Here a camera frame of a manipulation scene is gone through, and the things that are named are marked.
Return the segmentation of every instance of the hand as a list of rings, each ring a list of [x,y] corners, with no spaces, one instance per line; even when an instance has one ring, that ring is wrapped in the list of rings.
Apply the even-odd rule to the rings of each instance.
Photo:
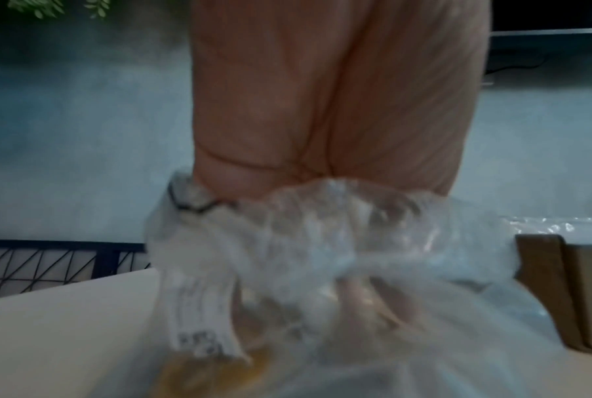
[[[447,194],[487,0],[193,0],[195,175],[222,199],[324,176]]]

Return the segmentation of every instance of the white label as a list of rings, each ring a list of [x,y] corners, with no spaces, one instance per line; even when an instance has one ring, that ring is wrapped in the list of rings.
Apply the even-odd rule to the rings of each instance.
[[[198,358],[246,357],[232,325],[234,275],[208,283],[178,272],[167,274],[165,307],[173,349]]]

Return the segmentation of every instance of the white table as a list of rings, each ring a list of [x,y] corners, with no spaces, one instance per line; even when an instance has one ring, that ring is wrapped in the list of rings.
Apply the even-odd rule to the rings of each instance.
[[[153,270],[0,298],[0,398],[82,398],[135,343]],[[554,397],[592,398],[592,356],[551,370]]]

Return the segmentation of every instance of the knotted plastic bag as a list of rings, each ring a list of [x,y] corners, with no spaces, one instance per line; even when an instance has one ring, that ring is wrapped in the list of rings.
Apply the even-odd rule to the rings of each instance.
[[[537,397],[562,353],[513,280],[511,226],[430,193],[320,180],[223,203],[177,173],[148,251],[151,326],[98,396]]]

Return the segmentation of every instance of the gray wall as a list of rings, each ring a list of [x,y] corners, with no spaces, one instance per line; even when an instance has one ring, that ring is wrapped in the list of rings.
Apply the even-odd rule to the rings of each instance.
[[[0,26],[0,238],[141,241],[192,164],[186,10],[128,3],[106,22]],[[454,195],[592,216],[592,56],[496,76]]]

